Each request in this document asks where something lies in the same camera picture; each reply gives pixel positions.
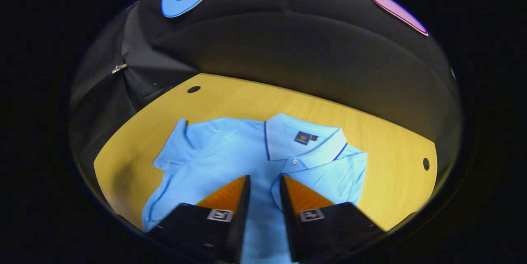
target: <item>black background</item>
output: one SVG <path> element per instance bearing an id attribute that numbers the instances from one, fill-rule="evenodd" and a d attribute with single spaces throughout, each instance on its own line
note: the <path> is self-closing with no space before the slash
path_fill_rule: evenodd
<path id="1" fill-rule="evenodd" d="M 82 54 L 137 0 L 9 0 L 2 98 L 3 232 L 9 262 L 177 262 L 120 225 L 83 185 L 68 149 L 68 90 Z M 525 260 L 525 0 L 396 0 L 444 47 L 480 134 L 450 203 L 363 262 Z"/>

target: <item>pink letter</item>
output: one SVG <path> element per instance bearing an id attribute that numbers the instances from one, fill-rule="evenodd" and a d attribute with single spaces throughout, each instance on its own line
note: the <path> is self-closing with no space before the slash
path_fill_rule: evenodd
<path id="1" fill-rule="evenodd" d="M 395 17 L 403 20 L 408 25 L 415 28 L 420 33 L 428 36 L 427 30 L 424 28 L 423 24 L 419 23 L 414 16 L 403 9 L 400 5 L 395 3 L 393 0 L 373 0 L 377 5 L 380 5 L 383 9 L 393 14 Z"/>

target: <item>wooden table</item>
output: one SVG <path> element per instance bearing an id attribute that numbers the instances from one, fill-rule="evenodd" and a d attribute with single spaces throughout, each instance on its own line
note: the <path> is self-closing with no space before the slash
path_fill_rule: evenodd
<path id="1" fill-rule="evenodd" d="M 195 93 L 187 93 L 201 86 Z M 188 125 L 221 117 L 265 121 L 278 113 L 341 127 L 348 144 L 368 152 L 358 208 L 389 230 L 429 199 L 437 175 L 433 142 L 389 121 L 325 99 L 284 88 L 199 74 L 153 101 L 105 144 L 94 166 L 113 210 L 143 230 L 141 212 L 160 185 L 152 165 L 180 118 Z M 424 170 L 423 158 L 430 162 Z"/>

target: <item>light blue polo shirt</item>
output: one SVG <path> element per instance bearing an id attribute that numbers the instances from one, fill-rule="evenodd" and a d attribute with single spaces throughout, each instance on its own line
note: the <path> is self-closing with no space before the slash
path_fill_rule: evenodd
<path id="1" fill-rule="evenodd" d="M 356 205 L 366 158 L 367 153 L 347 144 L 341 128 L 286 114 L 267 121 L 218 118 L 188 126 L 181 119 L 153 162 L 164 175 L 143 208 L 143 228 L 149 232 L 178 204 L 197 204 L 248 174 L 251 194 L 241 263 L 291 263 L 280 174 L 335 204 Z"/>

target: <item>metal clip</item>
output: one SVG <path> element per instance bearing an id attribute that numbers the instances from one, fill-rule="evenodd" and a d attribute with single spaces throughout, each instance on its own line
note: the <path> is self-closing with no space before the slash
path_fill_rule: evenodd
<path id="1" fill-rule="evenodd" d="M 112 71 L 112 74 L 115 74 L 116 72 L 118 72 L 121 69 L 124 69 L 125 67 L 128 67 L 128 64 L 125 63 L 123 65 L 116 65 L 115 69 Z"/>

